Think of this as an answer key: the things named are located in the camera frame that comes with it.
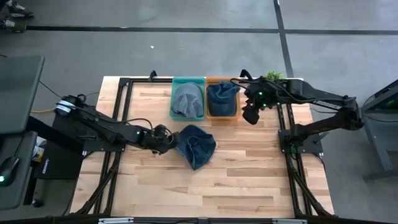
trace dark blue cloth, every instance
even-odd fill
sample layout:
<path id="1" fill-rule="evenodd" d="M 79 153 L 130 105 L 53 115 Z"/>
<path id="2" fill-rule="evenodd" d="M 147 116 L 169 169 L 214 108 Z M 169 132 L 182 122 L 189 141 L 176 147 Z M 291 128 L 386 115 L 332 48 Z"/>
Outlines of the dark blue cloth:
<path id="1" fill-rule="evenodd" d="M 236 94 L 240 87 L 230 82 L 207 86 L 207 105 L 212 116 L 234 116 L 236 114 Z"/>
<path id="2" fill-rule="evenodd" d="M 213 135 L 207 134 L 204 130 L 195 125 L 188 125 L 180 131 L 180 143 L 177 151 L 180 152 L 193 170 L 205 165 L 216 149 L 216 141 Z"/>

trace wooden tabletop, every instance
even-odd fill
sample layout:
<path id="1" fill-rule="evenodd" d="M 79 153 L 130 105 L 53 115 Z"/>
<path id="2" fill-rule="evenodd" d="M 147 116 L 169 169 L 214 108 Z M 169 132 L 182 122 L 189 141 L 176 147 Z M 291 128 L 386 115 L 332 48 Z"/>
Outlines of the wooden tabletop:
<path id="1" fill-rule="evenodd" d="M 119 78 L 104 77 L 102 83 L 96 109 L 108 116 L 113 113 Z M 277 138 L 276 110 L 261 111 L 256 125 L 242 118 L 233 122 L 173 121 L 169 116 L 171 83 L 134 84 L 132 92 L 128 119 L 147 118 L 154 126 L 163 124 L 173 132 L 194 124 L 212 134 L 217 147 L 209 163 L 193 171 L 175 149 L 159 156 L 128 146 L 121 158 L 112 216 L 294 216 L 285 158 Z M 243 105 L 246 101 L 243 91 L 240 96 Z M 296 123 L 312 122 L 309 105 L 293 105 L 293 111 Z M 141 121 L 133 124 L 147 126 Z M 97 187 L 103 156 L 103 152 L 96 152 L 83 161 L 71 212 L 83 206 Z M 333 213 L 321 162 L 314 155 L 303 154 L 303 164 L 308 187 L 326 210 Z M 301 191 L 298 193 L 304 211 Z"/>

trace wooden table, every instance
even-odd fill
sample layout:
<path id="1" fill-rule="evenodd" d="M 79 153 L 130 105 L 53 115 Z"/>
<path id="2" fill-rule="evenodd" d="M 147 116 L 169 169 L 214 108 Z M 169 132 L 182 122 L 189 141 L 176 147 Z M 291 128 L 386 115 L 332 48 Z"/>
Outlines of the wooden table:
<path id="1" fill-rule="evenodd" d="M 96 109 L 108 116 L 113 112 L 119 78 L 104 77 L 102 83 Z M 170 83 L 134 84 L 128 119 L 147 118 L 154 126 L 164 124 L 173 132 L 195 124 L 214 135 L 215 153 L 207 165 L 193 171 L 175 149 L 159 156 L 128 146 L 121 158 L 112 216 L 294 217 L 285 158 L 277 138 L 276 110 L 261 111 L 256 125 L 242 118 L 233 122 L 173 121 L 169 116 L 170 94 Z M 243 91 L 240 97 L 243 105 Z M 293 111 L 296 123 L 312 122 L 309 105 L 293 105 Z M 141 121 L 134 124 L 147 126 Z M 78 210 L 97 187 L 103 156 L 96 152 L 83 161 L 71 212 Z M 311 154 L 302 157 L 308 187 L 333 213 L 321 162 Z M 301 191 L 298 193 L 304 211 Z"/>

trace computer mouse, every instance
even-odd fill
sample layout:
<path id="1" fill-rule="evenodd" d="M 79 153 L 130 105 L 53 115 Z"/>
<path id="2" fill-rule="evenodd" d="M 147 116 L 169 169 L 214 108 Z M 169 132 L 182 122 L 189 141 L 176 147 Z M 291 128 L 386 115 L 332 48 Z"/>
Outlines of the computer mouse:
<path id="1" fill-rule="evenodd" d="M 16 178 L 19 158 L 12 156 L 5 159 L 0 165 L 0 187 L 6 187 Z"/>

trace teal plastic bin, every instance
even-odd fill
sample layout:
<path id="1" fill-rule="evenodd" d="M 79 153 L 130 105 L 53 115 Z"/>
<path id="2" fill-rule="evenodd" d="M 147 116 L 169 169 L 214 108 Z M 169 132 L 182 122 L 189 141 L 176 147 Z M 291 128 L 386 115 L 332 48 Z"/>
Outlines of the teal plastic bin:
<path id="1" fill-rule="evenodd" d="M 174 99 L 174 93 L 175 90 L 182 84 L 184 83 L 188 83 L 188 82 L 192 82 L 192 83 L 196 83 L 200 86 L 201 88 L 201 92 L 203 93 L 203 111 L 205 111 L 205 83 L 206 80 L 203 77 L 174 77 L 173 78 L 173 82 L 172 82 L 172 97 L 170 100 L 170 117 L 174 120 L 174 121 L 203 121 L 205 119 L 205 115 L 203 114 L 203 116 L 201 117 L 197 117 L 197 118 L 186 118 L 180 114 L 174 113 L 174 111 L 172 111 L 172 100 Z"/>

